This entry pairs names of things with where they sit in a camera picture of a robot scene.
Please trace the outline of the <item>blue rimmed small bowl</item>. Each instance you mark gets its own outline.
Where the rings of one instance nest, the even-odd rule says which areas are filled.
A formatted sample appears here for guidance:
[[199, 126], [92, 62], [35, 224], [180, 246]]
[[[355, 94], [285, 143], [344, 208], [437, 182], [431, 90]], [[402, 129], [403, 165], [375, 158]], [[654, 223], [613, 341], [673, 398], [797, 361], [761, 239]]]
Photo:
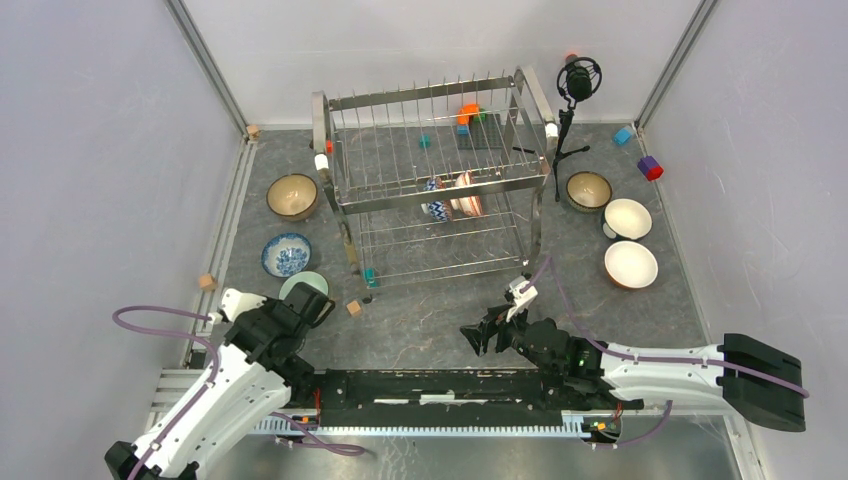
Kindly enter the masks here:
[[638, 242], [650, 233], [652, 227], [651, 213], [643, 204], [632, 199], [612, 200], [602, 212], [602, 233], [612, 241]]

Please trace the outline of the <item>copper bowl with floral motif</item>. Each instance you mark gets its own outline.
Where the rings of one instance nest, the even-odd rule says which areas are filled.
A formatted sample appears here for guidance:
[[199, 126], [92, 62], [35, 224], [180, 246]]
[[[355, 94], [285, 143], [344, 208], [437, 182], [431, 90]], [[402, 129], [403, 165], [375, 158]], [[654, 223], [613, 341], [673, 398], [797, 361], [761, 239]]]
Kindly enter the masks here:
[[303, 221], [317, 208], [317, 184], [304, 174], [284, 175], [268, 188], [266, 203], [273, 213], [285, 221]]

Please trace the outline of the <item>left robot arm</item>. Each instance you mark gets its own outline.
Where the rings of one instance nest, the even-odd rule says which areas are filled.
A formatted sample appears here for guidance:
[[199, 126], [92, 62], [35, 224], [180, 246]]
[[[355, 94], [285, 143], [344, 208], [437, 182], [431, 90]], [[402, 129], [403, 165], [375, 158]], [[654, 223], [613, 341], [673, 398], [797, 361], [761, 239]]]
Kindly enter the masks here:
[[115, 479], [204, 479], [263, 419], [313, 397], [314, 369], [299, 357], [306, 335], [335, 303], [311, 285], [284, 299], [228, 288], [217, 318], [230, 323], [210, 364], [173, 407], [133, 442], [105, 455]]

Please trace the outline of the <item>dark bowl with lattice band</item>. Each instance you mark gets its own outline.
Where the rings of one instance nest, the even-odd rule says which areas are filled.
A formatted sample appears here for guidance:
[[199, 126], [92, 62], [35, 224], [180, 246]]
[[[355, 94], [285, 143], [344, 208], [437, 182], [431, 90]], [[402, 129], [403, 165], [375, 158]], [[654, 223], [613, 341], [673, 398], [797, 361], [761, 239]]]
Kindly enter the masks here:
[[612, 200], [612, 196], [611, 184], [604, 176], [596, 172], [577, 172], [566, 182], [568, 204], [583, 213], [603, 210]]

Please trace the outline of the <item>white bowl with orange rim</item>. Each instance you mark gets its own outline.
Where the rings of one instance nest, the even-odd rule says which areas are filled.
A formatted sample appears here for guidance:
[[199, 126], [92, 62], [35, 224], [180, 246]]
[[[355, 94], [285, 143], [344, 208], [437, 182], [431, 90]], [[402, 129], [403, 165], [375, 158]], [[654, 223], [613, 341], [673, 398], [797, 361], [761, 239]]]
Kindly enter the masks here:
[[614, 284], [630, 290], [652, 285], [659, 273], [654, 254], [633, 241], [619, 241], [610, 245], [604, 254], [604, 268]]

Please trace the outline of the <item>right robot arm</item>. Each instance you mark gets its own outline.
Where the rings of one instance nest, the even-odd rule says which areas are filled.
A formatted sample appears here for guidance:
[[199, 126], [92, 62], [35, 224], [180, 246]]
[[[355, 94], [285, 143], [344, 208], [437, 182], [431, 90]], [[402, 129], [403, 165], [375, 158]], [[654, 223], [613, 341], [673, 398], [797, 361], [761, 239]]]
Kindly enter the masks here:
[[529, 322], [508, 305], [459, 331], [478, 356], [515, 351], [536, 367], [549, 396], [571, 396], [580, 410], [727, 405], [763, 428], [806, 429], [800, 360], [748, 335], [682, 350], [639, 349], [573, 336], [550, 318]]

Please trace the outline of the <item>celadon green bowl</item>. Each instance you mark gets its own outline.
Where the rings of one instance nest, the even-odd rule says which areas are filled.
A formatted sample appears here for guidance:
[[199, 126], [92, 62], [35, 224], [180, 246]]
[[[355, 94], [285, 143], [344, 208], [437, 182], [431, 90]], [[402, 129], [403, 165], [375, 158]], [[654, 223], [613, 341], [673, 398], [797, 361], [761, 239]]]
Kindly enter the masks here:
[[330, 286], [323, 275], [314, 271], [301, 271], [284, 281], [278, 292], [278, 298], [280, 300], [285, 299], [292, 288], [299, 283], [308, 284], [325, 296], [329, 295]]

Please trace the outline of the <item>white blue floral bowl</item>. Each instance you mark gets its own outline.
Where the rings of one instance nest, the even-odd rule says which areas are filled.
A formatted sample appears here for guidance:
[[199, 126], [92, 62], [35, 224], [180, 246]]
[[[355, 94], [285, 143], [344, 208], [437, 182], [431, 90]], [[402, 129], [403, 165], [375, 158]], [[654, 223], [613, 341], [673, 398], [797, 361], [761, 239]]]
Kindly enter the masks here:
[[299, 233], [283, 233], [264, 246], [260, 264], [263, 270], [277, 278], [288, 278], [305, 270], [312, 257], [310, 241]]

